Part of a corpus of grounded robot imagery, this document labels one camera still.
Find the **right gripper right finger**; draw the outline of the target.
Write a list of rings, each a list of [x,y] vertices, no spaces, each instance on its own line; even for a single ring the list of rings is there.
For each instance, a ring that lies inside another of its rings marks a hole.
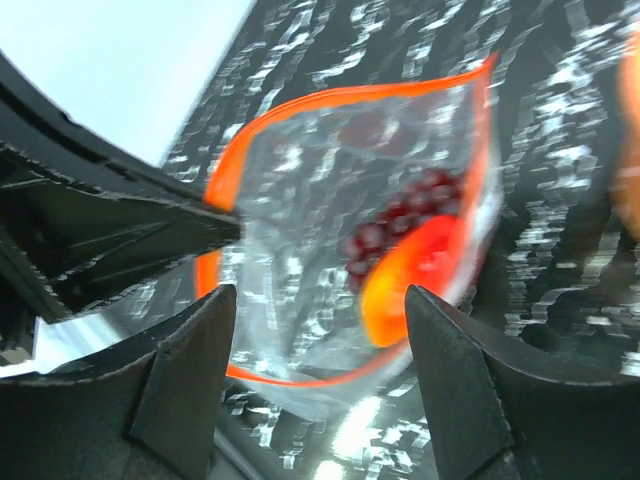
[[[420,286],[405,313],[440,478],[638,478],[638,378],[537,349]]]

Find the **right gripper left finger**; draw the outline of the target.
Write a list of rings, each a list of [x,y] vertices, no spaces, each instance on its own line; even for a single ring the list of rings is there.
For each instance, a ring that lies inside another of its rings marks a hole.
[[[4,479],[204,479],[236,289],[47,375],[1,381]]]

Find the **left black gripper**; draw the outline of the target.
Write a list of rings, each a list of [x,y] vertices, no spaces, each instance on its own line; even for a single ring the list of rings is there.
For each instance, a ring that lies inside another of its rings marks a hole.
[[[239,239],[240,219],[74,124],[1,64],[1,356]]]

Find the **red orange mango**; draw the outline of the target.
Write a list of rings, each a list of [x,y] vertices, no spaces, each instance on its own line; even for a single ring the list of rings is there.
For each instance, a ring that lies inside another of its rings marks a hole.
[[[407,337],[405,295],[411,285],[435,294],[452,285],[469,235],[467,220],[437,215],[385,254],[360,294],[364,330],[374,346],[388,347]]]

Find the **purple grape bunch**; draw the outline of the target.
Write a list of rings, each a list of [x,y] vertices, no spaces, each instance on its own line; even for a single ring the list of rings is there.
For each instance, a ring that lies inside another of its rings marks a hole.
[[[382,258],[417,227],[436,215],[457,215],[463,182],[461,173],[427,168],[392,196],[372,220],[355,228],[342,246],[350,290],[359,292]]]

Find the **clear orange zip bag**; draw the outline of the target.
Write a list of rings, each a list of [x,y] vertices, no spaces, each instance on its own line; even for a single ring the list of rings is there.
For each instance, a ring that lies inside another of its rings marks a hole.
[[[238,291],[227,368],[266,400],[327,419],[394,380],[407,337],[374,346],[360,294],[347,285],[343,243],[427,168],[464,176],[459,212],[469,240],[453,283],[458,305],[475,280],[503,200],[492,144],[495,61],[435,80],[342,87],[275,107],[223,151],[205,200],[240,213],[240,240],[199,257],[194,290]]]

